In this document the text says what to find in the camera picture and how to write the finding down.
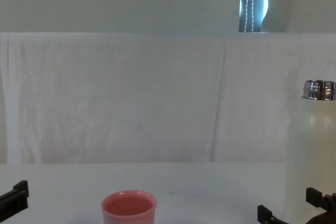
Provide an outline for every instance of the window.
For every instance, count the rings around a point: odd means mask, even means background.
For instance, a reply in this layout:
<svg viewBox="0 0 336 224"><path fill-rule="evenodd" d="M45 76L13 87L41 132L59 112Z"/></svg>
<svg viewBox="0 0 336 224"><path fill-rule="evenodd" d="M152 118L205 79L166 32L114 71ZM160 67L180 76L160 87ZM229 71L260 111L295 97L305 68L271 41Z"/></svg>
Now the window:
<svg viewBox="0 0 336 224"><path fill-rule="evenodd" d="M268 0L240 0L239 32L260 32L267 14Z"/></svg>

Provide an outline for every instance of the white tabletop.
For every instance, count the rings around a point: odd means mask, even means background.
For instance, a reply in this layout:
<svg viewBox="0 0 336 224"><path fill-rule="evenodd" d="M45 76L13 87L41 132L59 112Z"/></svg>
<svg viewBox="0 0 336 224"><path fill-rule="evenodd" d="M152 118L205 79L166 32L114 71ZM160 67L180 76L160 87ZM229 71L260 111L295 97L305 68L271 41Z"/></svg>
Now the white tabletop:
<svg viewBox="0 0 336 224"><path fill-rule="evenodd" d="M7 224L99 224L119 190L157 197L156 224L256 224L257 206L281 217L284 164L0 165L0 194L28 180L29 208Z"/></svg>

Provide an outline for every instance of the white bottle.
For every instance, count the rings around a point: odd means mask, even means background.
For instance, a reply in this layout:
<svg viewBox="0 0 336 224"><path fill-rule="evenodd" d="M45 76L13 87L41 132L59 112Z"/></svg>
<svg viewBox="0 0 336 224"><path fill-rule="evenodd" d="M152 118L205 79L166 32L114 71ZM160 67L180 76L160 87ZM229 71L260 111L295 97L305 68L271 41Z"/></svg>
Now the white bottle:
<svg viewBox="0 0 336 224"><path fill-rule="evenodd" d="M290 123L285 221L307 223L324 212L306 203L306 188L336 193L336 83L306 81Z"/></svg>

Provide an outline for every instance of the cup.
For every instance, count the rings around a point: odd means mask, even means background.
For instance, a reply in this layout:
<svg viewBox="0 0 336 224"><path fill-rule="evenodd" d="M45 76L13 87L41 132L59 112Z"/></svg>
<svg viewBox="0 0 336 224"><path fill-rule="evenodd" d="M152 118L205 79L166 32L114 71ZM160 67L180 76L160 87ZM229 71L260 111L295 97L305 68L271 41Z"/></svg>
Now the cup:
<svg viewBox="0 0 336 224"><path fill-rule="evenodd" d="M104 224L154 224L156 198L145 191L111 194L101 203Z"/></svg>

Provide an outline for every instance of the white cloth backdrop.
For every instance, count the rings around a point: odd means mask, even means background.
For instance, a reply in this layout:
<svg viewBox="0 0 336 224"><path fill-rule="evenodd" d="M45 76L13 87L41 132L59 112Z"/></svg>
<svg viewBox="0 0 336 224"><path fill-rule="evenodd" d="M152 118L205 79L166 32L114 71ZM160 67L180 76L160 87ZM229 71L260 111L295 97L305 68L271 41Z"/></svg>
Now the white cloth backdrop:
<svg viewBox="0 0 336 224"><path fill-rule="evenodd" d="M332 34L0 42L1 162L284 161L303 82L336 80Z"/></svg>
<svg viewBox="0 0 336 224"><path fill-rule="evenodd" d="M227 38L213 161L284 161L304 81L336 81L336 35Z"/></svg>
<svg viewBox="0 0 336 224"><path fill-rule="evenodd" d="M222 39L2 34L10 163L208 161Z"/></svg>

